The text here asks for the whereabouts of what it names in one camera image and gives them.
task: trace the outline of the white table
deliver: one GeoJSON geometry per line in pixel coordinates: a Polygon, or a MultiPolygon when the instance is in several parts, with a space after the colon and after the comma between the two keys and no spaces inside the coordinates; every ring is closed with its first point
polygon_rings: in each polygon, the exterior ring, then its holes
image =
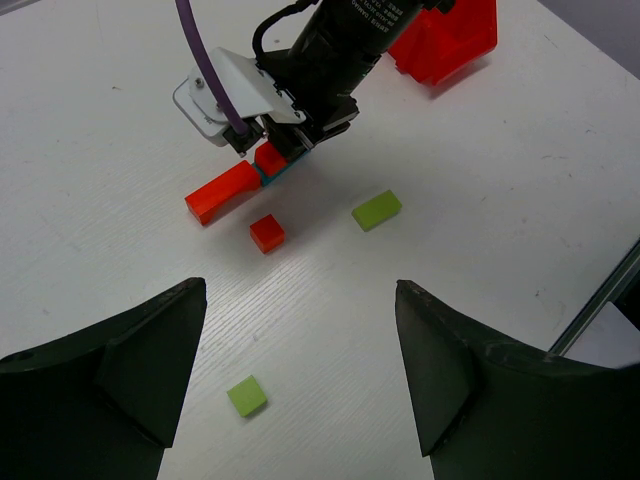
{"type": "MultiPolygon", "coordinates": [[[[250,54],[286,3],[194,8],[209,47],[250,54]]],[[[499,8],[484,68],[431,95],[383,59],[348,134],[206,229],[183,197],[237,157],[171,101],[193,65],[173,2],[41,0],[0,17],[0,356],[203,276],[160,479],[429,478],[395,280],[548,348],[638,234],[640,82],[536,1],[499,8]],[[387,188],[403,211],[363,233],[351,209],[387,188]],[[263,256],[248,226],[267,213],[289,239],[263,256]],[[271,405],[244,422],[225,392],[249,374],[271,405]]]]}

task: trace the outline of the white mounting plate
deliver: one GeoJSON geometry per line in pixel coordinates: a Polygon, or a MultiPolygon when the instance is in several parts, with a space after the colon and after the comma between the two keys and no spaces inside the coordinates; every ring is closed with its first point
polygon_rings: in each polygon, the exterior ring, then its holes
{"type": "MultiPolygon", "coordinates": [[[[303,112],[293,108],[293,99],[275,87],[273,78],[249,59],[224,48],[209,52],[211,63],[229,99],[242,118],[269,115],[276,123],[300,124],[303,112]]],[[[222,133],[229,122],[218,108],[215,97],[196,66],[174,92],[173,100],[200,133],[222,147],[227,141],[222,133]]]]}

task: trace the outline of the purple cable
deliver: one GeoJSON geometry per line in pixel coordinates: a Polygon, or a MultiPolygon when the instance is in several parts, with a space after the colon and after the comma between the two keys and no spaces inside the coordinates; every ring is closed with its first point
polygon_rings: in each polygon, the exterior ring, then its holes
{"type": "Polygon", "coordinates": [[[233,128],[237,134],[244,135],[249,131],[249,126],[242,120],[233,103],[231,103],[229,95],[227,95],[227,92],[220,82],[220,78],[218,78],[218,74],[213,68],[213,65],[211,65],[209,54],[204,48],[202,38],[200,38],[200,33],[196,26],[196,19],[193,18],[191,3],[189,0],[176,0],[176,7],[178,7],[178,15],[180,16],[184,36],[187,38],[187,43],[189,44],[193,58],[196,59],[196,65],[198,65],[198,68],[202,72],[204,81],[207,82],[211,93],[213,93],[218,105],[220,105],[227,120],[229,120],[231,128],[233,128]]]}

